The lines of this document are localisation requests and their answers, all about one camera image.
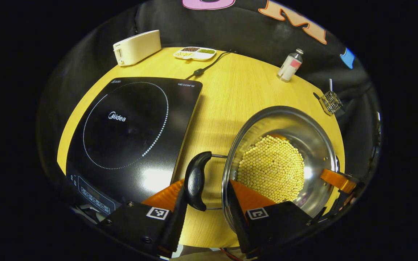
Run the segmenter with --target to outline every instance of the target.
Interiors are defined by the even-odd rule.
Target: power cord
[[[212,64],[206,66],[205,68],[197,69],[193,74],[191,74],[190,76],[188,76],[185,80],[189,80],[193,76],[201,76],[204,73],[204,71],[206,71],[207,69],[211,68],[211,66],[213,66],[217,61],[219,61],[219,59],[222,57],[222,55],[227,54],[227,53],[237,53],[237,51],[230,50],[230,51],[226,51],[225,53],[221,53],[219,55],[219,57],[217,57],[217,59]]]

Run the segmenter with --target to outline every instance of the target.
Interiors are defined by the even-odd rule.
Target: pink letter
[[[229,7],[235,0],[219,0],[215,2],[204,2],[202,0],[181,0],[184,7],[195,10],[214,10]]]
[[[277,20],[284,21],[285,17],[282,15],[282,11],[287,15],[287,18],[292,25],[300,26],[307,24],[306,28],[302,28],[304,32],[314,37],[316,40],[323,43],[324,45],[327,44],[327,41],[325,40],[325,30],[318,26],[316,23],[308,20],[304,16],[299,15],[293,10],[290,10],[284,7],[283,5],[279,5],[269,0],[267,0],[266,8],[259,8],[260,13],[275,18]]]

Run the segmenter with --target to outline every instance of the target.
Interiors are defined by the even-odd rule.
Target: round table
[[[152,76],[185,79],[193,71],[211,64],[222,51],[208,61],[183,60],[173,57],[180,47],[163,48],[133,66],[115,66],[88,91],[78,103],[67,125],[76,125],[88,105],[112,79],[117,77]],[[199,152],[211,151],[227,155],[242,125],[255,113],[270,106],[286,105],[309,114],[325,130],[335,154],[340,159],[340,171],[345,171],[345,153],[341,132],[335,116],[328,116],[314,96],[322,91],[298,76],[288,83],[280,81],[277,66],[230,53],[224,55],[202,76],[190,80],[203,84],[199,103],[193,114],[187,136],[176,167],[174,182],[184,178],[189,161]],[[64,131],[58,151],[58,163],[65,173],[68,142],[73,135]],[[208,208],[221,206],[221,184],[224,159],[212,158],[205,168],[202,199]],[[338,197],[335,188],[326,206],[330,210]],[[222,210],[204,212],[187,208],[179,244],[205,247],[239,246],[237,235],[226,223]]]

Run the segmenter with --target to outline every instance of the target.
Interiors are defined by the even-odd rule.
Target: black induction cooktop
[[[202,83],[115,78],[95,97],[73,134],[66,174],[106,214],[170,185]]]

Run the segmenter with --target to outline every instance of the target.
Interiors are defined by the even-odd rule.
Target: stainless steel pot
[[[237,169],[243,153],[258,137],[279,134],[298,149],[304,159],[304,186],[293,203],[312,218],[325,206],[333,186],[320,179],[324,169],[338,172],[339,164],[330,139],[320,125],[309,115],[288,106],[273,106],[263,109],[252,116],[241,128],[235,138],[228,156],[202,152],[189,163],[184,188],[189,205],[205,211],[201,194],[204,188],[204,166],[211,157],[226,157],[222,180],[222,209],[225,220],[234,229],[229,209],[227,185],[229,179],[236,180]]]

